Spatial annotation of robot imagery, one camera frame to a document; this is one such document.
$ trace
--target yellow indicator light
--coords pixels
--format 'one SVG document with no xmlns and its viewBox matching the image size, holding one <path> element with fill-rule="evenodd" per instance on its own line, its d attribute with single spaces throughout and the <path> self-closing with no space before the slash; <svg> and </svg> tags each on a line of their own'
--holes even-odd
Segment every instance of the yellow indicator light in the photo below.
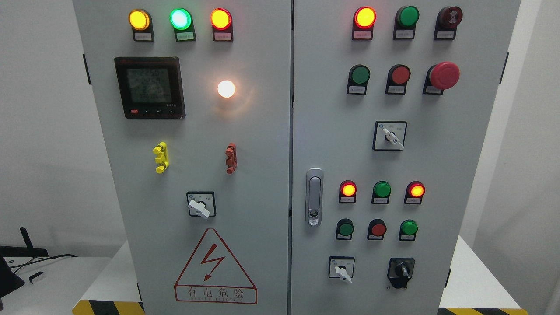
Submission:
<svg viewBox="0 0 560 315">
<path fill-rule="evenodd" d="M 345 196 L 353 196 L 356 193 L 356 186 L 352 184 L 346 184 L 342 187 L 342 194 Z"/>
<path fill-rule="evenodd" d="M 143 31 L 150 26 L 150 16 L 142 9 L 134 9 L 128 15 L 128 21 L 133 29 Z"/>
<path fill-rule="evenodd" d="M 226 9 L 217 8 L 212 11 L 212 14 L 210 15 L 210 22 L 212 22 L 212 25 L 215 28 L 225 30 L 231 25 L 231 14 Z"/>
<path fill-rule="evenodd" d="M 235 93 L 235 84 L 230 80 L 225 80 L 220 82 L 220 84 L 218 84 L 218 94 L 221 97 L 228 99 L 232 97 L 234 93 Z"/>
<path fill-rule="evenodd" d="M 354 22 L 361 29 L 368 29 L 374 23 L 377 15 L 372 7 L 361 7 L 354 14 Z"/>
<path fill-rule="evenodd" d="M 422 195 L 424 195 L 425 191 L 426 191 L 426 189 L 424 188 L 424 186 L 415 185 L 415 186 L 412 186 L 412 188 L 410 189 L 410 195 L 412 197 L 420 198 L 420 197 L 422 197 Z"/>
</svg>

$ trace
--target yellow terminal connector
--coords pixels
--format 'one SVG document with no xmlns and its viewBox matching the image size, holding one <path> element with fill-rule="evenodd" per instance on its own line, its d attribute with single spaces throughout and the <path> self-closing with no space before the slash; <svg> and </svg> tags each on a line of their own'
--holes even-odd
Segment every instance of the yellow terminal connector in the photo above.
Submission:
<svg viewBox="0 0 560 315">
<path fill-rule="evenodd" d="M 156 155 L 155 161 L 157 163 L 156 173 L 161 174 L 169 167 L 169 156 L 167 153 L 167 144 L 160 142 L 152 152 Z"/>
</svg>

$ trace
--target electrical hazard warning sign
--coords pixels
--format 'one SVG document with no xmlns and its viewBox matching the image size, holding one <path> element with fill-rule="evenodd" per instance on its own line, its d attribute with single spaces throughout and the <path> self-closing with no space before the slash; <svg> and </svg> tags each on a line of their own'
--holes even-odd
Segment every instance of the electrical hazard warning sign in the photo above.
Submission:
<svg viewBox="0 0 560 315">
<path fill-rule="evenodd" d="M 204 231 L 175 283 L 179 302 L 256 304 L 256 286 L 213 228 Z"/>
</svg>

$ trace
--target white switch handle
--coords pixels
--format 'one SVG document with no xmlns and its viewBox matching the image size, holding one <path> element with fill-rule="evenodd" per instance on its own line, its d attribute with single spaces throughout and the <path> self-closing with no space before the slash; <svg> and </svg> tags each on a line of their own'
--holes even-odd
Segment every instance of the white switch handle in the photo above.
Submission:
<svg viewBox="0 0 560 315">
<path fill-rule="evenodd" d="M 400 143 L 400 140 L 395 136 L 394 133 L 390 132 L 387 128 L 383 128 L 383 132 L 385 132 L 385 138 L 387 138 L 389 142 L 399 147 L 401 150 L 404 150 L 403 144 Z"/>
<path fill-rule="evenodd" d="M 337 276 L 346 283 L 352 283 L 352 278 L 348 275 L 345 268 L 335 267 L 334 271 L 337 273 Z"/>
<path fill-rule="evenodd" d="M 206 210 L 206 207 L 202 202 L 196 202 L 194 200 L 191 200 L 189 202 L 189 208 L 196 211 L 197 214 L 200 215 L 205 220 L 207 220 L 208 217 L 210 216 L 210 211 Z"/>
</svg>

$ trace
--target digital power meter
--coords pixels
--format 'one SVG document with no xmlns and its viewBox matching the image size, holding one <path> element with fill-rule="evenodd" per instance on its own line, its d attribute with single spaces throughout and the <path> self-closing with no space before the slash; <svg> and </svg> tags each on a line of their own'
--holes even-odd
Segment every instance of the digital power meter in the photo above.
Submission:
<svg viewBox="0 0 560 315">
<path fill-rule="evenodd" d="M 185 117 L 178 57 L 115 58 L 126 118 Z"/>
</svg>

